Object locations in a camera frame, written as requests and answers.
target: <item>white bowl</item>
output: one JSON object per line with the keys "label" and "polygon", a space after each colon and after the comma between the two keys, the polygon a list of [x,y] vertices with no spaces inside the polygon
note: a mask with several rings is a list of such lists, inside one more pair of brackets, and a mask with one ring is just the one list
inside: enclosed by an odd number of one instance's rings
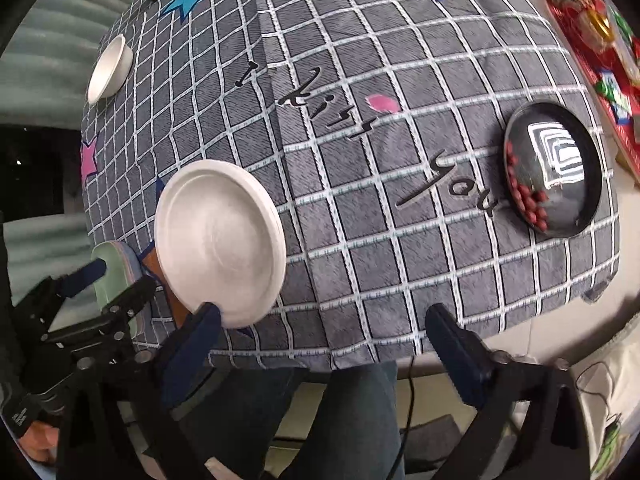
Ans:
{"label": "white bowl", "polygon": [[133,52],[125,37],[122,34],[117,35],[100,55],[91,74],[86,93],[89,104],[96,104],[98,99],[114,95],[124,84],[132,61]]}
{"label": "white bowl", "polygon": [[162,273],[190,312],[209,301],[222,326],[241,328],[276,302],[287,259],[280,216],[239,166],[199,160],[178,171],[162,191],[154,230]]}

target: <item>black plate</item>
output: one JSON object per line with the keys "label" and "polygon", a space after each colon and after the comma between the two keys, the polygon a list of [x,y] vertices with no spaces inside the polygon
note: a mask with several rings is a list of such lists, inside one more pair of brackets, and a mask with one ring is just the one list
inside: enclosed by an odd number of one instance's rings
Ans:
{"label": "black plate", "polygon": [[573,237],[596,214],[598,150],[580,120],[555,102],[527,103],[513,113],[504,135],[504,171],[514,209],[542,234]]}

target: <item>tablecloth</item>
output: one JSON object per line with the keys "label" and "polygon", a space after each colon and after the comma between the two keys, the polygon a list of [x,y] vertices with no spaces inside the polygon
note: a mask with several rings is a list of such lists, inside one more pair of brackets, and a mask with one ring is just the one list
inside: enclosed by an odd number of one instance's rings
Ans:
{"label": "tablecloth", "polygon": [[[267,189],[284,286],[264,320],[225,331],[212,365],[329,370],[419,354],[434,302],[486,337],[593,296],[617,271],[596,108],[529,0],[199,0],[184,20],[161,14],[171,1],[137,0],[102,40],[124,34],[134,66],[85,107],[96,173],[83,198],[94,242],[124,240],[145,261],[158,196],[184,165],[227,160]],[[536,99],[570,108],[602,159],[600,207],[570,240],[529,230],[505,200],[504,125]],[[140,346],[174,328],[170,301],[159,286]]]}

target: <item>black cable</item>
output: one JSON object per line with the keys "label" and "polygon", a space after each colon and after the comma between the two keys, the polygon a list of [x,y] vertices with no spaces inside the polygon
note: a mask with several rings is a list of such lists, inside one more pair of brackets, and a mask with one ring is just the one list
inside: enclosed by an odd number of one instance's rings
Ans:
{"label": "black cable", "polygon": [[411,363],[409,363],[409,388],[411,389],[411,397],[409,400],[409,412],[406,416],[406,425],[404,427],[404,435],[402,436],[402,442],[400,444],[400,449],[398,450],[398,454],[396,455],[396,460],[394,464],[391,466],[391,470],[389,474],[386,476],[386,480],[391,480],[396,471],[398,470],[398,466],[400,465],[400,461],[402,460],[402,456],[404,455],[404,448],[406,447],[406,441],[409,438],[409,431],[411,430],[411,419],[414,417],[414,402],[415,402],[415,386],[414,386],[414,378],[411,375],[412,370],[414,369],[414,361],[415,355],[411,357]]}

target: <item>jeans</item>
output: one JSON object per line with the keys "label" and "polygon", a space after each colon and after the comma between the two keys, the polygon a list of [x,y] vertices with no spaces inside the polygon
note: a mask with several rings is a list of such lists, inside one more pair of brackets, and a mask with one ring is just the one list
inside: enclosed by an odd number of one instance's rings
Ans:
{"label": "jeans", "polygon": [[[395,362],[332,373],[309,435],[283,480],[385,480],[400,447]],[[260,478],[269,444],[303,381],[301,368],[233,370],[179,421],[198,457]],[[404,479],[401,463],[393,476]]]}

